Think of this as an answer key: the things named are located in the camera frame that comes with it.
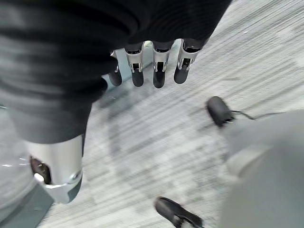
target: robotic hand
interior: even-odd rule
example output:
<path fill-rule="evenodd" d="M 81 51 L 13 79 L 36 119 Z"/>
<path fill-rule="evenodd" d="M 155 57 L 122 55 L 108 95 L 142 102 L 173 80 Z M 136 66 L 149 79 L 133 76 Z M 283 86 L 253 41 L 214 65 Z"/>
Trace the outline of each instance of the robotic hand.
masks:
<path fill-rule="evenodd" d="M 68 203 L 82 179 L 86 124 L 107 89 L 122 83 L 114 50 L 125 48 L 133 83 L 143 85 L 143 43 L 153 44 L 153 83 L 164 85 L 174 40 L 174 80 L 185 82 L 231 0 L 0 2 L 0 103 L 31 155 L 34 177 Z"/>

